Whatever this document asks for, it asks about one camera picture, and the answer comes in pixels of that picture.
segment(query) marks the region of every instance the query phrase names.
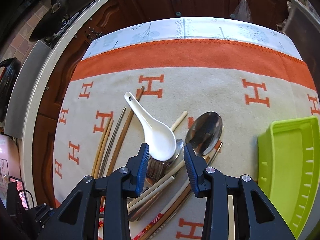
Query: spoon handle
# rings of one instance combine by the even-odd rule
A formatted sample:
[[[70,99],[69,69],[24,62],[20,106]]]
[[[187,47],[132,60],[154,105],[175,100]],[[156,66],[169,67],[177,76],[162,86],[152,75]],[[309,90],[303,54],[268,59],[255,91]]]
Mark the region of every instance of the spoon handle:
[[[136,98],[132,95],[131,92],[126,92],[124,94],[124,99],[127,101],[132,111],[136,114],[139,121],[141,122],[143,129],[145,125],[150,125],[149,122],[154,118],[140,105]]]

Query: green plastic basket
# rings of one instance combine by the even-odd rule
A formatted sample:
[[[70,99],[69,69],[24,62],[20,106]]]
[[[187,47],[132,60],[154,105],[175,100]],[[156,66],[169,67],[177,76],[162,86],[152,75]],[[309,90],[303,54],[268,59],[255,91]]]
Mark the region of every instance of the green plastic basket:
[[[258,137],[258,185],[297,239],[319,184],[320,135],[316,116],[272,122]]]

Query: white ceramic spoon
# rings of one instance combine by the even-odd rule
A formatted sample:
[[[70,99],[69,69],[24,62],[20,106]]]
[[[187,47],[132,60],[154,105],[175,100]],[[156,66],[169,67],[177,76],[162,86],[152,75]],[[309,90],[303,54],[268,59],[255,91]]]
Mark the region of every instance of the white ceramic spoon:
[[[145,142],[149,145],[150,155],[158,161],[169,160],[176,150],[176,137],[164,123],[153,118],[130,92],[124,94],[131,109],[138,117],[144,131]]]

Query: black cable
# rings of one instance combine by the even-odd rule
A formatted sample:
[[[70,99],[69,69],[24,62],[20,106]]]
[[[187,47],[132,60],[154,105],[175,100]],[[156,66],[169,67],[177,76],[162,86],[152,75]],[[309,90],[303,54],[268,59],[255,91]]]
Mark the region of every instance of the black cable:
[[[31,196],[32,205],[33,205],[33,207],[35,207],[35,202],[33,201],[33,196],[31,194],[31,192],[26,190],[26,189],[19,190],[18,193],[20,193],[20,192],[28,192],[30,194],[30,196]]]

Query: plastic bag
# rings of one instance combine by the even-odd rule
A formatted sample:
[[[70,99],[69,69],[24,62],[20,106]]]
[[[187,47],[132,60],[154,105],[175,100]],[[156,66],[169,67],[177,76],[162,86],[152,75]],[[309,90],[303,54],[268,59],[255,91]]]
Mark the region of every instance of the plastic bag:
[[[234,20],[252,23],[251,12],[247,0],[241,0],[230,17]]]

